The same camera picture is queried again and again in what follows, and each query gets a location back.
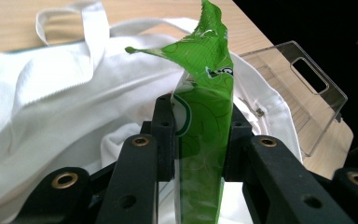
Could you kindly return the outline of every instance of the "transparent plastic bin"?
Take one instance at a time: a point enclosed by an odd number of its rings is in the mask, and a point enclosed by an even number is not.
[[[240,56],[289,104],[302,154],[310,157],[333,120],[339,121],[345,93],[295,41]]]

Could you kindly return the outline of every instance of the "wooden table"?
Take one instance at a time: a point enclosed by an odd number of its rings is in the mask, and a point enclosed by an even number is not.
[[[0,0],[0,52],[14,49],[42,47],[35,28],[35,15],[44,8],[64,7],[71,0]],[[139,17],[189,17],[200,18],[200,0],[103,0],[110,24]],[[223,12],[223,23],[228,28],[229,49],[243,54],[272,46],[263,33],[228,0],[212,0]],[[82,38],[82,27],[78,16],[52,21],[47,30],[51,43],[61,43]],[[169,32],[180,38],[184,34],[168,27],[156,28],[157,31]],[[351,146],[353,134],[348,125],[341,121],[333,122],[311,157],[304,158],[305,166],[325,177],[330,178],[337,168],[342,167]]]

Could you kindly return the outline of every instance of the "black background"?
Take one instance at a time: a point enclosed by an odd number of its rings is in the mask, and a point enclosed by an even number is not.
[[[358,147],[358,1],[234,0],[274,44],[296,41],[346,93],[342,118]]]

